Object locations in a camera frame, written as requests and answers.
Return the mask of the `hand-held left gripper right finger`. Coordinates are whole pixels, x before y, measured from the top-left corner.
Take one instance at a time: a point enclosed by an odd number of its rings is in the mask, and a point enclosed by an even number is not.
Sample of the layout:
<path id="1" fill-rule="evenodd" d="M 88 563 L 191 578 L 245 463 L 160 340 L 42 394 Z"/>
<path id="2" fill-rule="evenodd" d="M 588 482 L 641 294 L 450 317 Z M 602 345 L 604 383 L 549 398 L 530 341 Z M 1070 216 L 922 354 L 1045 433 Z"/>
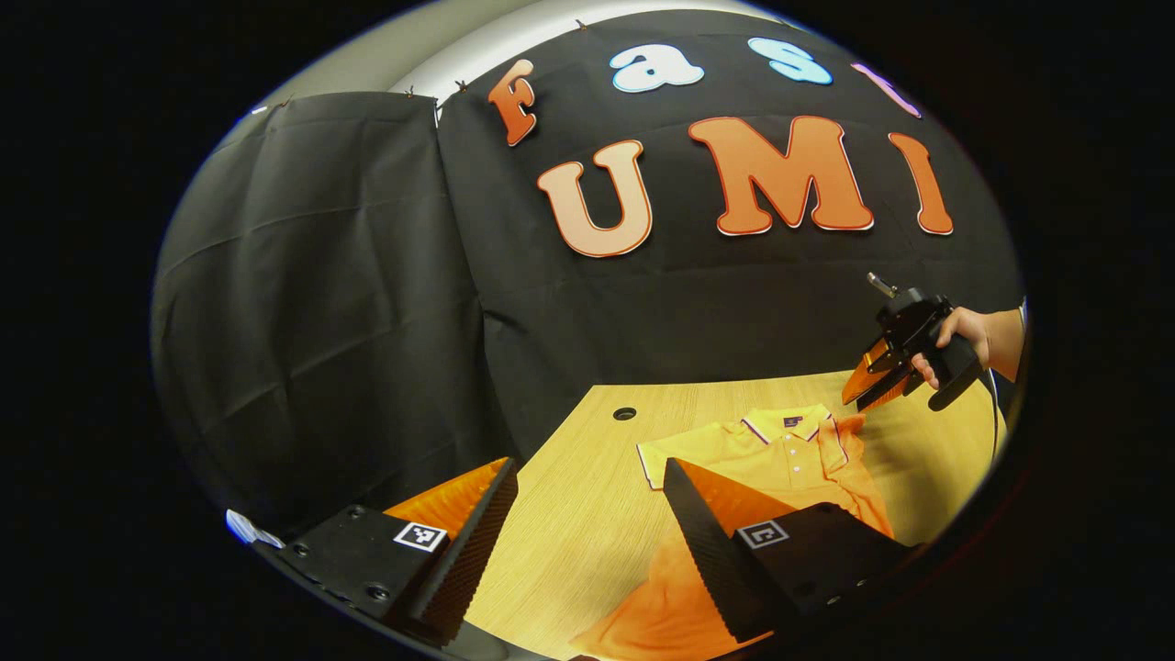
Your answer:
<path id="1" fill-rule="evenodd" d="M 792 643 L 868 601 L 913 553 L 835 503 L 794 508 L 679 457 L 663 492 L 723 627 Z"/>

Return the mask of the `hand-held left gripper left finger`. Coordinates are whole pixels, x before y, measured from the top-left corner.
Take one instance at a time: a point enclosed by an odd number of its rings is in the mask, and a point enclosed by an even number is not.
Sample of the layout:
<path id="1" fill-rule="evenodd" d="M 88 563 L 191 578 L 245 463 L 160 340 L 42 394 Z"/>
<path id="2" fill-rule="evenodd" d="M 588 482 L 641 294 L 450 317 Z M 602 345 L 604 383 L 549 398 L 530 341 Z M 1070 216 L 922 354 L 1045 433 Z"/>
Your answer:
<path id="1" fill-rule="evenodd" d="M 349 611 L 427 645 L 452 642 L 518 494 L 511 457 L 387 510 L 349 505 L 276 557 Z"/>

